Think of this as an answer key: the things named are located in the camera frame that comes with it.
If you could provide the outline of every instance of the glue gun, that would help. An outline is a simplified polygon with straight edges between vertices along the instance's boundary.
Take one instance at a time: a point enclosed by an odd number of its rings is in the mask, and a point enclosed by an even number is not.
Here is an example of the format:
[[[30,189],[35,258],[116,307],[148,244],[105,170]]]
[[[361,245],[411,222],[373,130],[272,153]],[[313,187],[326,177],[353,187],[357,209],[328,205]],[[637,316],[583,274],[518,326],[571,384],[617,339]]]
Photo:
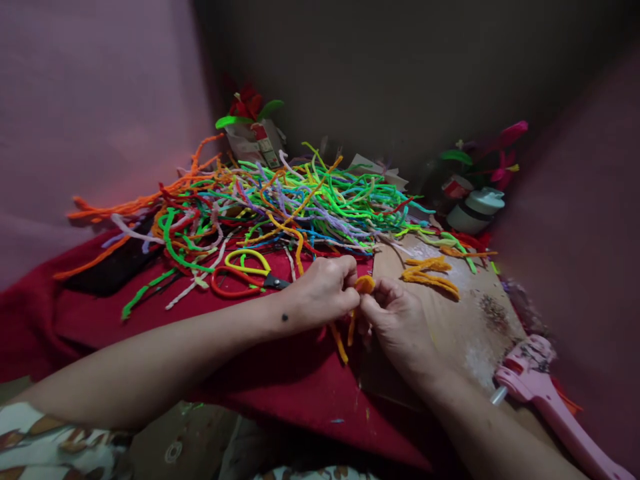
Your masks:
[[[507,392],[520,402],[533,402],[588,476],[595,480],[635,480],[600,450],[569,412],[549,376],[554,358],[551,344],[539,335],[520,342],[495,372],[501,387],[491,402],[497,405]]]

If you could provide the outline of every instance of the red cloth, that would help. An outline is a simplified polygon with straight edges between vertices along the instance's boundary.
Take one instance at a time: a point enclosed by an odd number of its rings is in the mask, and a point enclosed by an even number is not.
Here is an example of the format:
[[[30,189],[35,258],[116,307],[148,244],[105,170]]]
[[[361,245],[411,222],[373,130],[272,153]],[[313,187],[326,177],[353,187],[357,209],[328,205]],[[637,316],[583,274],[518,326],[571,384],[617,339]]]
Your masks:
[[[159,263],[106,299],[65,290],[51,279],[55,272],[94,258],[112,235],[100,235],[40,265],[0,295],[0,381],[24,375],[40,379],[94,349],[238,302],[196,288],[166,311],[166,304],[189,284],[180,279],[136,307],[122,324],[122,307],[163,271]],[[267,259],[275,276],[291,280],[283,252]],[[359,274],[370,273],[372,265],[372,260],[360,263]],[[233,282],[227,278],[224,286],[229,285]],[[346,339],[346,322],[341,329]],[[343,367],[331,336],[318,331],[262,344],[228,362],[192,399],[254,418],[280,419],[420,469],[431,469],[428,454],[433,462],[446,459],[449,469],[451,448],[435,419],[362,392],[354,373],[361,352],[354,347],[347,353],[349,366]]]

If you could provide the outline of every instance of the table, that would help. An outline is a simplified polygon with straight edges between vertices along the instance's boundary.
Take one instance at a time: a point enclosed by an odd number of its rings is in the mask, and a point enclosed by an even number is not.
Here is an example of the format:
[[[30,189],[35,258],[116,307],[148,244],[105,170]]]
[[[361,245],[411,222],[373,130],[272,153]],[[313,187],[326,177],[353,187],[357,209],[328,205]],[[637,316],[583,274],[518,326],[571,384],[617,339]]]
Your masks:
[[[166,293],[144,302],[134,310],[128,323],[121,324],[122,306],[140,287],[164,270],[162,265],[142,272],[107,299],[64,290],[51,280],[53,273],[95,258],[101,251],[100,245],[114,234],[107,232],[40,265],[0,295],[0,311],[3,312],[0,381],[27,374],[39,379],[95,349],[169,322],[233,304],[233,301],[218,299],[210,292],[196,292],[166,312],[165,305],[187,285],[188,280],[183,279]],[[383,248],[376,258],[374,275],[380,272],[393,275],[392,269],[401,268],[399,263],[395,265],[386,258],[392,259]],[[282,252],[270,255],[269,262],[276,276],[291,279],[289,262]],[[306,258],[305,266],[310,262],[311,258]],[[470,275],[464,268],[466,264],[460,261],[460,266],[456,266],[451,274],[462,287],[463,296],[467,294],[467,287],[462,285],[462,277]],[[360,275],[370,270],[371,262],[360,263]],[[488,275],[497,283],[492,273]],[[440,314],[440,320],[430,320],[434,322],[436,343],[459,363],[463,351],[457,346],[462,345],[464,337],[456,312],[464,303],[452,305],[450,300],[421,285],[409,285],[408,288],[420,293],[431,309],[428,311]],[[452,334],[452,324],[458,325],[456,335]],[[348,323],[341,322],[340,328],[346,338]],[[500,344],[491,345],[497,354],[495,349]],[[319,332],[311,331],[258,345],[228,362],[192,392],[189,399],[218,403],[258,419],[282,420],[422,470],[459,469],[442,428],[431,414],[416,413],[362,392],[357,348],[348,352],[351,360],[345,368],[336,354],[335,344],[326,333],[319,335]],[[522,415],[526,418],[526,412],[518,412],[519,418]]]
[[[423,260],[442,255],[438,248],[426,245],[413,235],[407,235],[402,246],[411,256],[389,245],[379,248],[373,265],[375,278],[399,278],[407,268],[403,263],[407,258]],[[404,286],[422,301],[438,352],[488,398],[495,390],[493,373],[496,367],[514,344],[526,338],[526,334],[492,268],[486,269],[480,259],[473,259],[477,266],[474,275],[466,260],[452,257],[445,257],[445,260],[452,266],[448,274],[429,273],[444,276],[456,284],[461,294],[459,302],[450,300],[434,287],[418,283],[404,283]],[[495,315],[487,314],[488,307],[502,310],[504,321],[496,321]],[[409,408],[418,411],[423,408],[422,402],[402,382],[376,344],[363,360],[361,384],[364,390]],[[499,408],[544,443],[563,450],[544,420],[528,406],[504,401]]]

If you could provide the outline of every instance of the forearm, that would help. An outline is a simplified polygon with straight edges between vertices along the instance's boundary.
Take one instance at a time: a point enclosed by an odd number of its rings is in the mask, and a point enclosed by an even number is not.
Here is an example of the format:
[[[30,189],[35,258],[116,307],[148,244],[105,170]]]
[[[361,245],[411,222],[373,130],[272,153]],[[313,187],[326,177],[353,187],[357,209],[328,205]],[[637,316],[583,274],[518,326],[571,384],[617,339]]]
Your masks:
[[[584,479],[572,464],[444,368],[416,390],[438,416],[476,479]]]
[[[278,293],[148,331],[42,380],[13,401],[92,427],[136,429],[281,322]]]

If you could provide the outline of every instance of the red scissor handle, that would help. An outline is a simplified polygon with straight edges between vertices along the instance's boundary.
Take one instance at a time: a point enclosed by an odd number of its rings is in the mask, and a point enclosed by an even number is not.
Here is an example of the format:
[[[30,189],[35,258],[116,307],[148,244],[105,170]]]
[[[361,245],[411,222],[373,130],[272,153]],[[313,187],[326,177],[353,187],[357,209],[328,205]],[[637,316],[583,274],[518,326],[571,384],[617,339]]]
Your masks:
[[[217,282],[218,275],[220,275],[220,273],[222,272],[226,273],[227,275],[233,275],[236,278],[239,278],[240,280],[246,282],[247,284],[255,285],[258,288],[254,288],[254,289],[247,288],[246,290],[240,290],[240,291],[222,290],[222,288],[218,287],[218,282]],[[260,288],[262,288],[264,284],[265,284],[264,280],[251,278],[250,276],[242,273],[240,270],[236,270],[233,267],[227,267],[226,265],[223,267],[216,268],[215,271],[211,274],[211,288],[213,289],[214,292],[216,292],[218,295],[224,298],[242,298],[242,297],[248,297],[250,295],[256,295],[260,293]]]

